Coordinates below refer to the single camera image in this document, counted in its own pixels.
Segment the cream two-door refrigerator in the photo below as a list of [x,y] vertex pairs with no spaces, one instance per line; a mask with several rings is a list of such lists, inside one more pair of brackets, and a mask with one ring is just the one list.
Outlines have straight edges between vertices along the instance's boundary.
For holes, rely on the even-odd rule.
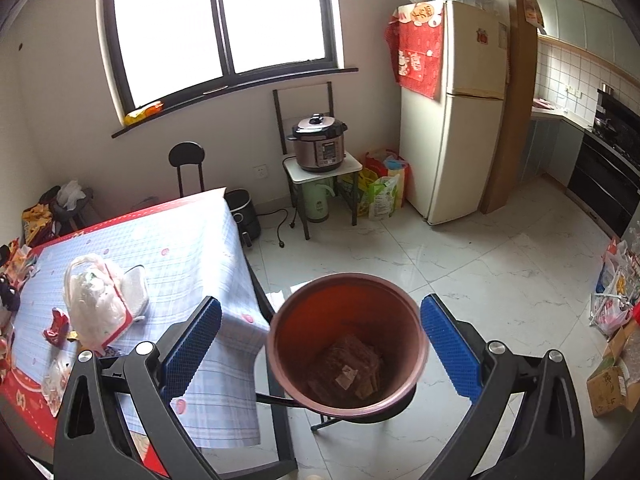
[[399,154],[408,202],[431,226],[477,211],[501,126],[508,29],[475,6],[446,0],[442,76],[434,100],[400,87]]

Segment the green electric kettle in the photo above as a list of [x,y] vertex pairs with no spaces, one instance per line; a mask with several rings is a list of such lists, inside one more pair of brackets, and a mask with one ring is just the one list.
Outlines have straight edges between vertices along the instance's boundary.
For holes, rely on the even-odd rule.
[[303,185],[306,218],[312,223],[321,223],[329,218],[328,198],[334,197],[333,184],[329,179],[308,182]]

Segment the brown red paper bag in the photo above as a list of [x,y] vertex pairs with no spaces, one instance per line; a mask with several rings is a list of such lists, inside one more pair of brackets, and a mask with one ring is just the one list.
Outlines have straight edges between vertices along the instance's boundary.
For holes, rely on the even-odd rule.
[[309,367],[307,388],[311,397],[324,405],[363,406],[381,389],[383,363],[375,348],[346,335],[323,350]]

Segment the clear plastic clamshell container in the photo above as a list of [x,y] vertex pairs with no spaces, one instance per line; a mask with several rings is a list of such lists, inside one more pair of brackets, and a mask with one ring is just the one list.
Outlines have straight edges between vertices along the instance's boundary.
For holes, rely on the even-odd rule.
[[53,417],[58,416],[61,409],[72,369],[73,361],[66,354],[61,353],[51,362],[47,374],[44,375],[41,393]]

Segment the cardboard box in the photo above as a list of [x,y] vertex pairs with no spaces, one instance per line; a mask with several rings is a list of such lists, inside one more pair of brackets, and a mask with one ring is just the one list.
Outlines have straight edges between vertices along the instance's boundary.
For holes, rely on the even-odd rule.
[[591,413],[602,417],[639,404],[639,324],[629,321],[608,341],[602,360],[586,382]]

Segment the small white-top side table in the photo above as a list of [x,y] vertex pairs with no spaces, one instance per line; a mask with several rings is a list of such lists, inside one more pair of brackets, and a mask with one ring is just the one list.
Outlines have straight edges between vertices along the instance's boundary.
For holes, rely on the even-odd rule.
[[341,196],[350,222],[358,220],[362,163],[345,148],[346,122],[335,116],[333,84],[276,89],[272,92],[282,167],[295,210],[290,226],[309,227],[329,219],[329,199]]

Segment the white plastic bag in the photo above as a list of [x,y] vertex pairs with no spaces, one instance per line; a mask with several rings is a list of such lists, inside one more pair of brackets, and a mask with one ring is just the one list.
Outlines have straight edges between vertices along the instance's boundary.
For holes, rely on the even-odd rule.
[[127,271],[111,260],[89,254],[75,258],[64,274],[63,297],[77,340],[99,356],[134,323],[145,320],[150,296],[146,269]]

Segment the orange item on windowsill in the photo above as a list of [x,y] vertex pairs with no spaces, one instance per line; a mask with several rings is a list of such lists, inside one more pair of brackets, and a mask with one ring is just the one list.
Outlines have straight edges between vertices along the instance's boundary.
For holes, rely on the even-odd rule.
[[164,103],[162,101],[155,101],[148,105],[142,106],[137,110],[133,110],[124,117],[124,125],[126,127],[143,122],[146,118],[150,118],[154,115],[160,114],[164,109]]

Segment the brown plastic trash bin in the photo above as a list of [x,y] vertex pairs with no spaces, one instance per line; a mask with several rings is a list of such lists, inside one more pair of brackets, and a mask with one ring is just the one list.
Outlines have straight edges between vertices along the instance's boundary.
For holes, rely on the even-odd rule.
[[411,402],[428,341],[416,302],[399,286],[337,273],[285,300],[270,322],[266,353],[294,406],[375,422]]

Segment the pink electric pressure cooker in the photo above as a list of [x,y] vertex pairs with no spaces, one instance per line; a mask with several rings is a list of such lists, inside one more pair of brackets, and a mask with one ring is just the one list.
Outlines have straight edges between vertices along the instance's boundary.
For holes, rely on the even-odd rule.
[[325,114],[302,119],[286,138],[292,144],[296,162],[303,170],[327,172],[341,166],[345,157],[347,125]]

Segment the red fabric fridge cover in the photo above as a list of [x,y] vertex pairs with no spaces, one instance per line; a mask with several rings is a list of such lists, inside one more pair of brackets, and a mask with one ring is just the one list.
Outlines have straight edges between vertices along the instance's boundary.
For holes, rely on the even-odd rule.
[[396,82],[434,100],[442,76],[444,3],[429,1],[398,6],[385,29]]

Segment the black air fryer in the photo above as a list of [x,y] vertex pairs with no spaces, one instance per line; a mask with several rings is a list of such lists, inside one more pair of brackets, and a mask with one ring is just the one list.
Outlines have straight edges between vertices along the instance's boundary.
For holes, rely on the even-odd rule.
[[224,199],[238,227],[242,245],[252,247],[254,240],[257,240],[262,232],[262,227],[250,197],[250,192],[245,188],[228,190],[224,192]]

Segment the black-framed window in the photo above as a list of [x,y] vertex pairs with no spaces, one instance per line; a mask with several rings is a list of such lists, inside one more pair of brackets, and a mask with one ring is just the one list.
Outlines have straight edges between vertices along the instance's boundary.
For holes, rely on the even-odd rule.
[[[348,74],[336,0],[99,0],[118,139],[217,96]],[[124,117],[162,101],[160,114]]]

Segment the blue plaid tablecloth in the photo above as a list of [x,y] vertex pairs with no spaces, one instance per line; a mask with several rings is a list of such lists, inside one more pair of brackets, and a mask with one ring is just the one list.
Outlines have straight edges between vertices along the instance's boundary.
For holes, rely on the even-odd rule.
[[56,426],[40,391],[51,362],[61,353],[71,360],[73,344],[56,350],[42,332],[52,309],[65,307],[64,273],[77,257],[95,254],[127,271],[146,269],[150,296],[145,320],[114,343],[128,353],[140,341],[158,341],[206,296],[217,299],[222,321],[186,392],[171,406],[200,448],[258,445],[254,364],[266,342],[268,324],[259,312],[238,228],[221,190],[191,195],[126,214],[35,250],[36,274],[21,292],[13,321],[11,369],[1,396],[46,443]]

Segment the colourful shopping bags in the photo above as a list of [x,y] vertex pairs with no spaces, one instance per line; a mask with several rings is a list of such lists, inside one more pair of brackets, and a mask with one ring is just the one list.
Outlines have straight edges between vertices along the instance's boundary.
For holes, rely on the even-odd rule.
[[382,221],[404,206],[409,163],[392,150],[367,152],[358,172],[357,216]]

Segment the black stool with bags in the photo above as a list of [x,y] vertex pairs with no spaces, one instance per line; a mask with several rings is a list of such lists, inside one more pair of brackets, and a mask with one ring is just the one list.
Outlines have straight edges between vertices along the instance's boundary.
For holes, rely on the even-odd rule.
[[34,206],[22,212],[23,243],[37,247],[83,229],[81,211],[92,199],[93,189],[83,188],[77,180],[49,188]]

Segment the crushed red soda can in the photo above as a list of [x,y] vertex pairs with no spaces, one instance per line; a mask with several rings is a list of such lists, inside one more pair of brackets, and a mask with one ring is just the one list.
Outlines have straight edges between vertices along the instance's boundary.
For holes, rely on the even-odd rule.
[[65,346],[70,320],[66,313],[60,309],[53,308],[51,325],[42,334],[44,339],[53,347],[62,349]]

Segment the black kitchen oven unit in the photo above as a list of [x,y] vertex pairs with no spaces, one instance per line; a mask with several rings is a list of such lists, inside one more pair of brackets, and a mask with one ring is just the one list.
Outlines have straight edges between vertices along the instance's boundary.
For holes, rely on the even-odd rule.
[[613,93],[598,91],[596,116],[582,137],[568,196],[621,238],[639,208],[639,115]]

